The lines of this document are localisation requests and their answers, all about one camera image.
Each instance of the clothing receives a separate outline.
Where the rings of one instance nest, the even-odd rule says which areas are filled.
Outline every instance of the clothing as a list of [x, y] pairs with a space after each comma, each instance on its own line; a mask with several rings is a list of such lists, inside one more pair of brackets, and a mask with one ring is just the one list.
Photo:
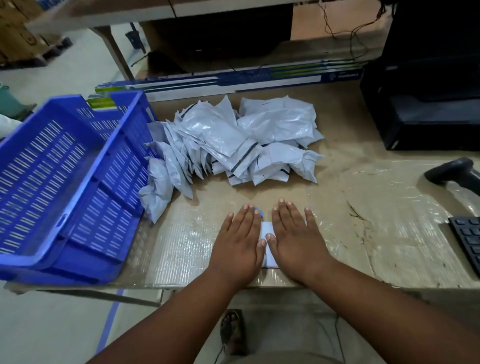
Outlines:
[[263, 352], [227, 356], [221, 364], [342, 364], [336, 359], [311, 352]]

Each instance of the floor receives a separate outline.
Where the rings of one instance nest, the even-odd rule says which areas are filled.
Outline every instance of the floor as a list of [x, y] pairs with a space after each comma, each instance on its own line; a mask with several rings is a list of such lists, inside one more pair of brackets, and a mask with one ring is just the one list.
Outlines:
[[[112, 33], [129, 64], [142, 57], [124, 35], [128, 24], [112, 27]], [[66, 34], [73, 46], [48, 67], [0, 72], [0, 81], [24, 104], [42, 104], [45, 99], [65, 94], [94, 93], [99, 83], [122, 80], [102, 40], [89, 30]], [[142, 62], [132, 67], [133, 74]], [[159, 291], [130, 290], [124, 295], [155, 300]], [[278, 348], [306, 349], [342, 360], [335, 320], [331, 311], [309, 312], [295, 295], [281, 294], [280, 302], [295, 303], [285, 311], [256, 296], [239, 295], [232, 302], [243, 307], [249, 345], [256, 352]], [[304, 299], [311, 299], [310, 294]], [[0, 356], [4, 364], [83, 364], [96, 352], [151, 314], [155, 309], [132, 304], [76, 298], [64, 295], [28, 292], [16, 295], [0, 289]], [[196, 363], [213, 364], [220, 349], [218, 327], [212, 332]]]

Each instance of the blue plastic crate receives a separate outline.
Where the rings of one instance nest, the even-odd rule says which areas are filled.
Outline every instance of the blue plastic crate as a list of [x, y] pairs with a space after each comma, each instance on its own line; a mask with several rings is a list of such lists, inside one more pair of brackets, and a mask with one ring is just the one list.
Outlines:
[[158, 157], [143, 92], [116, 109], [54, 97], [0, 144], [0, 279], [96, 284], [120, 272], [143, 211], [145, 156]]

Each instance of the stacked cardboard boxes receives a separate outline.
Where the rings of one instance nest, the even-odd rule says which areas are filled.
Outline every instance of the stacked cardboard boxes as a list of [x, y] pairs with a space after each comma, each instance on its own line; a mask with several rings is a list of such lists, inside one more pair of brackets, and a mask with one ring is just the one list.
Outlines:
[[59, 36], [30, 33], [25, 23], [43, 12], [36, 0], [0, 0], [0, 64], [42, 57]]

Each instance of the person's left hand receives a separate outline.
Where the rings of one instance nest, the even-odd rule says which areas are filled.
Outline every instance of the person's left hand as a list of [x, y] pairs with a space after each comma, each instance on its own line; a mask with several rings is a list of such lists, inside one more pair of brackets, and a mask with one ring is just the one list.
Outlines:
[[258, 240], [262, 218], [253, 205], [244, 205], [235, 217], [230, 212], [212, 248], [208, 269], [239, 291], [260, 272], [266, 241]]

